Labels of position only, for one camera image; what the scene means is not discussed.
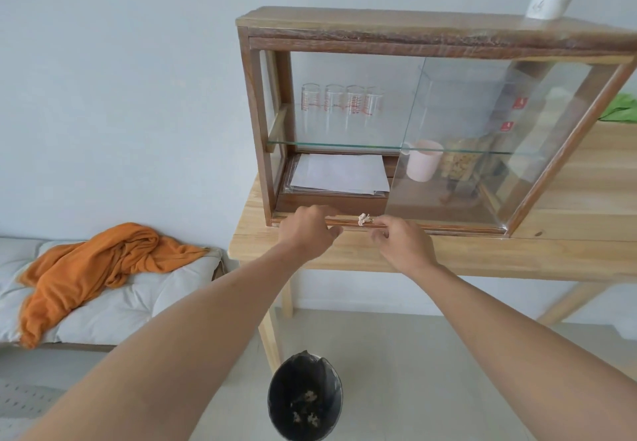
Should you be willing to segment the glass cabinet shelf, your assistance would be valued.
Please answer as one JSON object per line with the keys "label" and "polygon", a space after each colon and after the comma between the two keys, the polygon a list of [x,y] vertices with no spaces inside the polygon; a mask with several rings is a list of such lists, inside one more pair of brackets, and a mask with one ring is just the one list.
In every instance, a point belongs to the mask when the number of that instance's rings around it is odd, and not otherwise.
{"label": "glass cabinet shelf", "polygon": [[[291,142],[291,141],[267,141],[266,149],[268,152],[274,151],[274,147],[282,145],[282,146],[291,146],[297,147],[298,150],[342,150],[342,151],[357,151],[357,150],[369,150],[376,151],[378,153],[398,153],[402,150],[402,145],[397,146],[388,146],[388,145],[363,145],[363,144],[323,144],[323,143],[301,143],[301,142]],[[485,154],[489,154],[489,147],[484,151]],[[540,156],[546,155],[546,152],[543,152],[541,148],[531,148],[531,147],[522,147],[518,146],[515,148],[513,155],[522,155],[522,156]]]}

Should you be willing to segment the litter scraps in bin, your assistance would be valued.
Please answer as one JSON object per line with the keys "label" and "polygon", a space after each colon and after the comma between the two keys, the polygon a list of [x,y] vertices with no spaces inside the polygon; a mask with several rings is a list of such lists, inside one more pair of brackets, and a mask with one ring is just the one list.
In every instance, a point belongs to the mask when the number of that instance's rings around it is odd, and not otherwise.
{"label": "litter scraps in bin", "polygon": [[290,407],[294,424],[318,428],[321,422],[322,399],[315,390],[308,389],[294,398]]}

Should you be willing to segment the green cloth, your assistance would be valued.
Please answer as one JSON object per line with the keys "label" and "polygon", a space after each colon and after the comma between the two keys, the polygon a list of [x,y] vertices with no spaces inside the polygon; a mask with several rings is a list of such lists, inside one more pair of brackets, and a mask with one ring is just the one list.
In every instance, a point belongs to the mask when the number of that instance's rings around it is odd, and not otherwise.
{"label": "green cloth", "polygon": [[637,97],[620,92],[598,118],[601,122],[637,124]]}

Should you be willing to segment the person's left hand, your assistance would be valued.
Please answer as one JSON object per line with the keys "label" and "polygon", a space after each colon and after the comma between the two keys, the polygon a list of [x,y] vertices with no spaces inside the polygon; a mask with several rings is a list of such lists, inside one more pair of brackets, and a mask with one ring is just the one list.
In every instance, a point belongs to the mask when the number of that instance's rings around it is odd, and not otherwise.
{"label": "person's left hand", "polygon": [[326,205],[300,206],[284,219],[278,232],[276,248],[298,266],[320,257],[332,246],[324,238],[326,219],[338,215]]}

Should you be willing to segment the light wooden table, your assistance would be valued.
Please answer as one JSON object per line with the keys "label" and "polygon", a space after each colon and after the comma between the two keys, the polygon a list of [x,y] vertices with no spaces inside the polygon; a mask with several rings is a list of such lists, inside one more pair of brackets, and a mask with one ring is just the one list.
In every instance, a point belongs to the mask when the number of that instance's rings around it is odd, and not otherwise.
{"label": "light wooden table", "polygon": [[[509,239],[438,236],[439,259],[459,276],[551,326],[612,326],[637,341],[637,125],[597,122]],[[307,270],[356,271],[356,282],[301,280],[282,293],[293,308],[439,316],[349,228]]]}

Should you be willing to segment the white bench cushion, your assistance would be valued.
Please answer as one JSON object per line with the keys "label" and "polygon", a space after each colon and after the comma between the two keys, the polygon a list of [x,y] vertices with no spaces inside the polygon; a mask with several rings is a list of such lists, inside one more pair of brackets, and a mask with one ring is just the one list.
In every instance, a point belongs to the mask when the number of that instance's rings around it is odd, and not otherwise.
{"label": "white bench cushion", "polygon": [[[75,240],[46,241],[0,237],[0,347],[18,347],[19,311],[33,289],[19,277],[39,256]],[[46,332],[39,347],[49,345],[116,346],[172,304],[224,273],[224,252],[212,247],[203,258],[171,273],[130,276],[118,289],[71,312]]]}

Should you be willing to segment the orange cloth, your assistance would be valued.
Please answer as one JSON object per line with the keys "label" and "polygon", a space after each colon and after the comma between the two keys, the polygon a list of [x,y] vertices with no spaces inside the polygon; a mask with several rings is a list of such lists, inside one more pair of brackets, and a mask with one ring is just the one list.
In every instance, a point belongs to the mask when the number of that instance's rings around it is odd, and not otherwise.
{"label": "orange cloth", "polygon": [[85,242],[58,245],[39,256],[19,282],[33,288],[19,313],[19,344],[35,348],[73,310],[104,289],[122,287],[131,275],[170,273],[204,257],[209,248],[182,244],[133,222]]}

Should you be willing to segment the clear measuring glass red marks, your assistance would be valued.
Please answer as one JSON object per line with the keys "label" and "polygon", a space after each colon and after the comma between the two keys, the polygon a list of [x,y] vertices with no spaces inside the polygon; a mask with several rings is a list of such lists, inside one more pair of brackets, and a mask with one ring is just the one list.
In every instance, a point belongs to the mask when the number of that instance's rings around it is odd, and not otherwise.
{"label": "clear measuring glass red marks", "polygon": [[365,128],[366,119],[362,113],[365,99],[365,89],[359,85],[349,85],[346,87],[345,104],[345,130],[353,137],[362,132]]}
{"label": "clear measuring glass red marks", "polygon": [[345,87],[331,83],[324,89],[323,110],[325,114],[325,133],[334,136],[345,130]]}
{"label": "clear measuring glass red marks", "polygon": [[316,132],[321,120],[321,87],[317,83],[305,83],[301,87],[301,116],[303,133],[309,136]]}
{"label": "clear measuring glass red marks", "polygon": [[384,97],[385,92],[382,88],[378,86],[366,87],[362,107],[362,113],[365,116],[364,127],[366,129],[372,128],[376,119],[382,114]]}

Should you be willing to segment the grey perforated floor mat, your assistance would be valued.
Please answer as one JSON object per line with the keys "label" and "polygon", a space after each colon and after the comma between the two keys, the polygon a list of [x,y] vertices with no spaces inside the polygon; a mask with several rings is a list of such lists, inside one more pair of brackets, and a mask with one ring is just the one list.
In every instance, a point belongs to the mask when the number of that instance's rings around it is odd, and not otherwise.
{"label": "grey perforated floor mat", "polygon": [[65,393],[64,389],[0,378],[0,419],[37,419]]}

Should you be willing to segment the glass sliding cabinet door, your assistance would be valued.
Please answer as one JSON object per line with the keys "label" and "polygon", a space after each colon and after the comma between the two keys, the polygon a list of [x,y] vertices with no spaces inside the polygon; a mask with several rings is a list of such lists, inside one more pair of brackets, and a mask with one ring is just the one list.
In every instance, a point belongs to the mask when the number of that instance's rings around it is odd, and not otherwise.
{"label": "glass sliding cabinet door", "polygon": [[[508,77],[512,62],[426,59],[402,143],[428,139],[444,145],[488,134],[493,141],[514,104],[515,80]],[[508,174],[495,178],[488,176],[489,154],[484,154],[471,178],[449,197],[441,161],[431,180],[415,182],[406,177],[407,156],[400,152],[385,214],[437,228],[507,233],[517,209],[585,114],[588,106],[579,89],[592,71],[589,64],[555,62],[534,94],[545,103],[537,104],[537,122],[520,146],[541,148],[546,155],[512,155]]]}

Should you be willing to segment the dark wooden tray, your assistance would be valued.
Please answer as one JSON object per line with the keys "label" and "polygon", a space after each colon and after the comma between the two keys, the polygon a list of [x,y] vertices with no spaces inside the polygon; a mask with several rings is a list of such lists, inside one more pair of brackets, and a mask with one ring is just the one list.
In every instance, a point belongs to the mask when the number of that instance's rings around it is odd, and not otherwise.
{"label": "dark wooden tray", "polygon": [[341,215],[358,216],[369,213],[378,216],[385,212],[389,192],[379,194],[349,194],[341,192],[324,192],[322,190],[301,190],[291,186],[293,173],[296,171],[300,154],[288,157],[284,164],[282,178],[276,195],[275,212],[292,213],[299,206],[327,205],[338,210]]}

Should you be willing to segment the pink plastic cup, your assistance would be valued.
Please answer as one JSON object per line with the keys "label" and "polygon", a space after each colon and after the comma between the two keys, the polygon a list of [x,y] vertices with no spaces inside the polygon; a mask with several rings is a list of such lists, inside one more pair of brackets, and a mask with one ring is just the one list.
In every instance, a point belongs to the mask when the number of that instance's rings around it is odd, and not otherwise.
{"label": "pink plastic cup", "polygon": [[405,141],[401,154],[407,156],[406,177],[420,183],[431,180],[436,173],[443,152],[442,144],[432,140]]}

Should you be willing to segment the person's left forearm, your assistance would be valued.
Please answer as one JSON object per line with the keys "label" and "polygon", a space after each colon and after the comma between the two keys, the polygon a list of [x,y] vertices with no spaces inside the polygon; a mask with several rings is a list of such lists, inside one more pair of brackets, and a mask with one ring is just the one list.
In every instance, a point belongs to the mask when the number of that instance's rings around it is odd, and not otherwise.
{"label": "person's left forearm", "polygon": [[188,441],[290,277],[321,252],[277,244],[152,319],[19,441]]}

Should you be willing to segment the stack of white paper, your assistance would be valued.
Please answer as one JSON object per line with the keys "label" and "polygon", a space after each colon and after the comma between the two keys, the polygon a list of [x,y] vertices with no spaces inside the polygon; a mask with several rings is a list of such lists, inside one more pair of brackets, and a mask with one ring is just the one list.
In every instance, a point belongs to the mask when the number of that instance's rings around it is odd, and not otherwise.
{"label": "stack of white paper", "polygon": [[353,194],[390,191],[381,155],[302,154],[291,186]]}

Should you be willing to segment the person's right forearm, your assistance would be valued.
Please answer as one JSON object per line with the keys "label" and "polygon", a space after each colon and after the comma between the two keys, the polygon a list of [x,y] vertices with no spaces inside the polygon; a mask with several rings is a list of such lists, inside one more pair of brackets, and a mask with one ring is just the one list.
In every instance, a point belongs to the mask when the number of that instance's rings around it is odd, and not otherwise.
{"label": "person's right forearm", "polygon": [[399,262],[537,441],[637,441],[637,382],[438,264]]}

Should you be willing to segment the clear jar of cereal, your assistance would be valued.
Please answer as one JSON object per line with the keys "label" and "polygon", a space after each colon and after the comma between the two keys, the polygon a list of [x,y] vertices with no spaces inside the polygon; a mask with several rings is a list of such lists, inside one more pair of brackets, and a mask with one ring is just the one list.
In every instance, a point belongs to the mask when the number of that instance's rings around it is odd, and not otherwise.
{"label": "clear jar of cereal", "polygon": [[447,193],[451,197],[459,183],[467,181],[492,142],[491,135],[480,138],[449,139],[442,155],[441,177],[447,180]]}

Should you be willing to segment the person's right hand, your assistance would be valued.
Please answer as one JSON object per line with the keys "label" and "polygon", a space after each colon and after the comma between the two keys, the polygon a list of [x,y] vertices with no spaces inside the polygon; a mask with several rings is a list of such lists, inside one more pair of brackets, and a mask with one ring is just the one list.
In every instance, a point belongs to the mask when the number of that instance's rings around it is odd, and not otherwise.
{"label": "person's right hand", "polygon": [[416,281],[440,267],[431,237],[414,222],[383,215],[373,224],[387,230],[390,246],[378,248],[386,261],[398,272]]}

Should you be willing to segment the black trash bin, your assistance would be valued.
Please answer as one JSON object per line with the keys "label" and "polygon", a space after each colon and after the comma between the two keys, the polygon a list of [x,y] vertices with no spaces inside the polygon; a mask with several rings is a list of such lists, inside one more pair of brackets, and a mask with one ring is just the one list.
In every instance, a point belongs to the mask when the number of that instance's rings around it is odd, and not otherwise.
{"label": "black trash bin", "polygon": [[[318,428],[293,423],[291,401],[306,390],[322,399]],[[277,369],[267,393],[268,415],[275,430],[286,441],[325,441],[337,425],[343,409],[343,384],[330,362],[302,351]]]}

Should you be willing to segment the short container with red label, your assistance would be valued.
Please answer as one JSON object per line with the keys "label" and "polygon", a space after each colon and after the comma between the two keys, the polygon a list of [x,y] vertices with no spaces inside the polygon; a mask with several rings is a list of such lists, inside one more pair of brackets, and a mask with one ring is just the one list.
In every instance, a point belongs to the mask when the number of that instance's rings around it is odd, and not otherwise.
{"label": "short container with red label", "polygon": [[509,171],[509,162],[515,151],[516,119],[505,120],[494,132],[489,147],[487,173],[489,177],[505,177]]}

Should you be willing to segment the wooden glass display cabinet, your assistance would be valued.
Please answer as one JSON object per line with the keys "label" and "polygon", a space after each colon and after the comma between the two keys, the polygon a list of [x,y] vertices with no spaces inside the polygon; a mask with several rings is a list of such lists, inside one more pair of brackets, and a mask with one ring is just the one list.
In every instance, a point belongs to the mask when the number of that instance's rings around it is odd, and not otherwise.
{"label": "wooden glass display cabinet", "polygon": [[[637,32],[573,18],[543,21],[493,13],[264,6],[237,18],[236,26],[264,219],[272,227],[295,212],[275,212],[284,162],[294,154],[381,155],[391,191],[400,152],[298,150],[282,145],[268,152],[266,142],[401,145],[426,59],[589,64],[593,71],[579,89],[588,108],[517,209],[507,233],[437,228],[413,220],[432,235],[508,238],[637,70]],[[305,83],[321,87],[320,126],[308,137],[301,116]],[[345,97],[349,85],[384,90],[382,114],[372,128],[353,137],[346,130],[334,136],[325,133],[324,89],[331,83],[343,85]],[[338,214],[328,224],[361,228],[358,216]]]}

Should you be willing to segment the tall container with red label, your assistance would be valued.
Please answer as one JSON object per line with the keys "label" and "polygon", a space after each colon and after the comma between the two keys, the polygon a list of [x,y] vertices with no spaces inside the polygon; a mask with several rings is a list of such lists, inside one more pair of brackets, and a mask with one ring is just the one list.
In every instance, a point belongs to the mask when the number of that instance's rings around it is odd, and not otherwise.
{"label": "tall container with red label", "polygon": [[515,153],[524,138],[537,122],[537,104],[543,105],[545,99],[533,99],[540,85],[552,70],[553,62],[514,61],[511,63],[508,77],[515,80],[514,104],[508,120],[513,122],[512,129],[505,133],[506,149]]}

